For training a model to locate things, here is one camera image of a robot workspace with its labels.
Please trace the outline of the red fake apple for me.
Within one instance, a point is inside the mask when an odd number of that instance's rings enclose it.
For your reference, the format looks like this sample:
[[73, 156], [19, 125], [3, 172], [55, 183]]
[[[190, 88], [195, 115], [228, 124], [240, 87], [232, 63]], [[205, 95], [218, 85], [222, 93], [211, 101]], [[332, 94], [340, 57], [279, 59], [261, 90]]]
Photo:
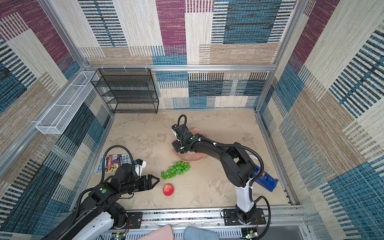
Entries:
[[175, 188], [172, 184], [166, 184], [164, 187], [163, 187], [163, 194], [165, 196], [171, 196], [175, 191]]

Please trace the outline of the green fake grape bunch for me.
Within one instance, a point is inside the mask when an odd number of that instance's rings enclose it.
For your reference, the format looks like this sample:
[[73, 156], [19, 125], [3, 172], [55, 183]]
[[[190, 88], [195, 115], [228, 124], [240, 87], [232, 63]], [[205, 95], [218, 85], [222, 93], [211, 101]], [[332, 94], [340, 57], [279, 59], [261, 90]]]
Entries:
[[178, 175], [183, 175], [190, 170], [190, 167], [191, 165], [188, 162], [176, 162], [172, 166], [170, 166], [167, 171], [162, 171], [161, 177], [166, 180], [174, 178]]

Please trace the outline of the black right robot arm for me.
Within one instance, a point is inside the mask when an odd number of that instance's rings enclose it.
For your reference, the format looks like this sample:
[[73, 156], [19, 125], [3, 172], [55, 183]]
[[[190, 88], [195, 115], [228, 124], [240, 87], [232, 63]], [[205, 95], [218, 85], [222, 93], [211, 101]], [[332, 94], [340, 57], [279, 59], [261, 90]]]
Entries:
[[202, 134], [192, 134], [186, 124], [175, 124], [172, 126], [172, 131], [176, 137], [172, 143], [176, 152], [202, 153], [220, 161], [228, 180], [236, 188], [236, 211], [239, 222], [243, 225], [250, 224], [256, 211], [252, 186], [264, 173], [261, 156], [240, 143], [222, 144]]

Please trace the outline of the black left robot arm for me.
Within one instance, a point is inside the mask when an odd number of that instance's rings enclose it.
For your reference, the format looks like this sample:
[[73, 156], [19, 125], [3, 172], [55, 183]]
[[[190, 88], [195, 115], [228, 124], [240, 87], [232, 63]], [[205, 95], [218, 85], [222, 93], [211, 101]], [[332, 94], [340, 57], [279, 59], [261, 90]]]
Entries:
[[149, 191], [160, 182], [153, 176], [139, 177], [132, 164], [123, 164], [113, 176], [91, 189], [88, 197], [43, 240], [94, 240], [111, 228], [126, 229], [127, 210], [118, 203], [124, 194]]

